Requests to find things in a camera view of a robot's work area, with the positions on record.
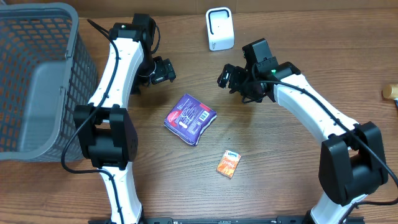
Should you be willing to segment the red purple pouch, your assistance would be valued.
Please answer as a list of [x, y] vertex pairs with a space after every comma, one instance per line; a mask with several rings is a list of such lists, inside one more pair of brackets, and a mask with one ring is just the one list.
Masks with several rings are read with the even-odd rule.
[[164, 119], [164, 126], [190, 146], [198, 144], [205, 129], [216, 119], [216, 111], [184, 94]]

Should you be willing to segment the grey plastic basket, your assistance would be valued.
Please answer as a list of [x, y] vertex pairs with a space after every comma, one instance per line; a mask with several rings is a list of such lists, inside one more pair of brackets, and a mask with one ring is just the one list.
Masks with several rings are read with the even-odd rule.
[[65, 3], [1, 6], [1, 159], [82, 157], [73, 111], [96, 89], [98, 71]]

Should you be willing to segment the small orange juice carton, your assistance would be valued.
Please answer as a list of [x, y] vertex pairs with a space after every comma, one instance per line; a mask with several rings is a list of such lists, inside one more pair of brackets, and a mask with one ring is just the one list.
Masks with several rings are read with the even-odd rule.
[[232, 178], [234, 172], [241, 160], [241, 155], [237, 152], [233, 152], [230, 150], [225, 150], [217, 168], [217, 173], [226, 176], [228, 178]]

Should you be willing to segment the white tube gold cap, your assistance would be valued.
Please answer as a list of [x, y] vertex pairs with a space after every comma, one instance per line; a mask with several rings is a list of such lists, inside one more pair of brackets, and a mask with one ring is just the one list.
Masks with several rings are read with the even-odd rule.
[[382, 89], [382, 96], [390, 100], [398, 100], [398, 84], [388, 84]]

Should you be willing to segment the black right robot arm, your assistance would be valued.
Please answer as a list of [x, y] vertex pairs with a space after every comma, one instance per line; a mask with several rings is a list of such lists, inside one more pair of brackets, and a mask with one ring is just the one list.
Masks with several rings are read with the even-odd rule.
[[278, 63], [265, 39], [245, 45], [243, 54], [245, 67], [226, 64], [219, 87], [240, 93], [243, 103], [269, 97], [289, 110], [321, 147], [318, 178], [323, 195], [301, 222], [363, 223], [350, 213], [388, 181], [380, 129], [338, 111], [295, 65]]

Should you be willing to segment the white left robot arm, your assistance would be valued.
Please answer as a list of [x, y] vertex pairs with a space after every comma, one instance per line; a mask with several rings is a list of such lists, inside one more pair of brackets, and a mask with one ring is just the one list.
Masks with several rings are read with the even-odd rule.
[[172, 82], [176, 74], [169, 59], [154, 55], [160, 30], [150, 15], [135, 14], [132, 22], [110, 30], [90, 24], [109, 40], [109, 57], [89, 102], [75, 107], [72, 137], [91, 161], [91, 172], [103, 178], [112, 209], [107, 223], [145, 223], [132, 174], [138, 137], [127, 112], [129, 97], [140, 85]]

